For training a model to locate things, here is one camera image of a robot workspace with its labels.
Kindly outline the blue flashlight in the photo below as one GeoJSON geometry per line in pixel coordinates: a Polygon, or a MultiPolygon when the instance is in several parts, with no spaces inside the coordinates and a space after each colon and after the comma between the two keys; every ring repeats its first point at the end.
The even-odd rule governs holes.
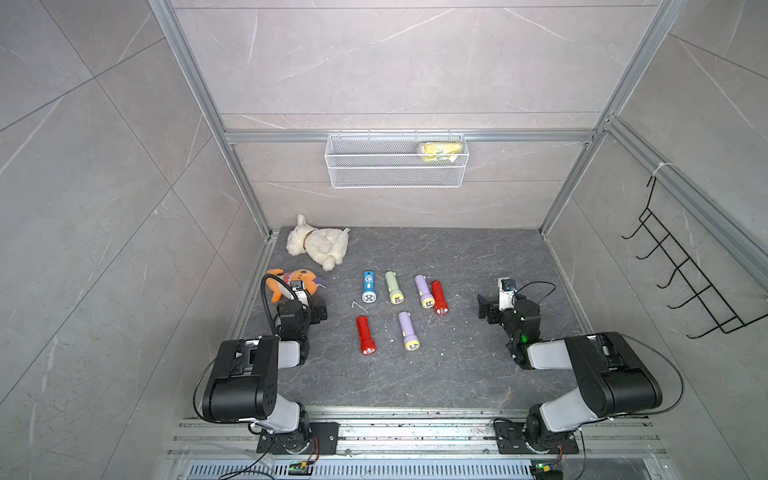
{"type": "Polygon", "coordinates": [[[373,271],[365,271],[363,273],[363,292],[361,298],[364,303],[373,303],[377,299],[375,274],[373,271]]]}

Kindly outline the red flashlight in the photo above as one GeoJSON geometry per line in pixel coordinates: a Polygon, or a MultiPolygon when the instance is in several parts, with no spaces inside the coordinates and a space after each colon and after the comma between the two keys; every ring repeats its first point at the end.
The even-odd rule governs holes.
{"type": "Polygon", "coordinates": [[[432,296],[434,298],[434,310],[437,315],[443,316],[449,313],[448,307],[442,283],[439,280],[434,280],[430,283],[432,296]]]}
{"type": "Polygon", "coordinates": [[[360,338],[361,353],[365,356],[374,354],[376,352],[376,345],[371,334],[369,318],[367,316],[359,316],[356,319],[356,324],[360,338]]]}

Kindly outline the purple flashlight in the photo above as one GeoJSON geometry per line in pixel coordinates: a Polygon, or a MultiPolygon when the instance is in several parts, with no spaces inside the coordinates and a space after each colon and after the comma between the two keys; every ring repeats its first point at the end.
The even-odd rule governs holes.
{"type": "Polygon", "coordinates": [[[431,293],[430,287],[427,283],[427,278],[424,275],[416,275],[414,281],[417,287],[418,294],[420,296],[420,303],[423,308],[431,309],[435,305],[435,298],[431,293]]]}
{"type": "Polygon", "coordinates": [[[420,341],[415,333],[411,314],[408,311],[402,311],[398,314],[398,322],[401,328],[403,343],[407,351],[414,351],[420,347],[420,341]]]}

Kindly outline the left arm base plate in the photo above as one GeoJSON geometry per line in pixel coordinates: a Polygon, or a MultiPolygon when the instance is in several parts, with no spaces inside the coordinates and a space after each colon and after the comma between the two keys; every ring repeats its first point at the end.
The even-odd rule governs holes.
{"type": "Polygon", "coordinates": [[[262,429],[257,453],[274,455],[334,455],[340,438],[337,422],[310,422],[291,433],[271,435],[262,429]]]}

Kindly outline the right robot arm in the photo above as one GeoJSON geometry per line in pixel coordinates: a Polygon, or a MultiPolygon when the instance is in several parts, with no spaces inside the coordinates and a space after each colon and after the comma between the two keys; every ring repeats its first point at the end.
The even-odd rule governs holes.
{"type": "Polygon", "coordinates": [[[576,451],[573,434],[580,427],[610,418],[648,416],[675,409],[685,395],[685,380],[672,405],[663,408],[660,383],[619,332],[599,332],[559,339],[541,338],[540,306],[523,295],[500,291],[497,300],[477,297],[478,317],[499,325],[506,347],[523,370],[567,370],[576,387],[554,400],[529,408],[523,422],[496,418],[492,425],[501,453],[527,448],[535,454],[576,451]]]}

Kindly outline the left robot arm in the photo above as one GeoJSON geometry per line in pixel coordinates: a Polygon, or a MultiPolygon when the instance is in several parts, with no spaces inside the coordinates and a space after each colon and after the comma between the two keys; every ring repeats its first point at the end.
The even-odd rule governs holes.
{"type": "Polygon", "coordinates": [[[320,450],[306,408],[279,394],[278,374],[306,362],[310,327],[327,319],[326,307],[313,298],[321,284],[305,269],[267,271],[261,279],[261,299],[269,332],[221,343],[193,390],[199,419],[245,424],[290,454],[320,450]]]}

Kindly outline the green flashlight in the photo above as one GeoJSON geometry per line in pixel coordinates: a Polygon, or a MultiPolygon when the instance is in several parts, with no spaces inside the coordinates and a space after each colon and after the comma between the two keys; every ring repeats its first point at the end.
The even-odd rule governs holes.
{"type": "Polygon", "coordinates": [[[385,273],[385,282],[388,289],[389,300],[392,304],[398,305],[404,302],[404,294],[400,288],[397,274],[390,270],[385,273]]]}

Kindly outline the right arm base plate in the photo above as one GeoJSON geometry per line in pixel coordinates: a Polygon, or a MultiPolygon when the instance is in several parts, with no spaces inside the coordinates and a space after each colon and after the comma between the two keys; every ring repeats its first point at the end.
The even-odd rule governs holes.
{"type": "Polygon", "coordinates": [[[580,448],[573,431],[550,432],[537,420],[525,422],[497,418],[492,421],[501,454],[577,454],[580,448]]]}

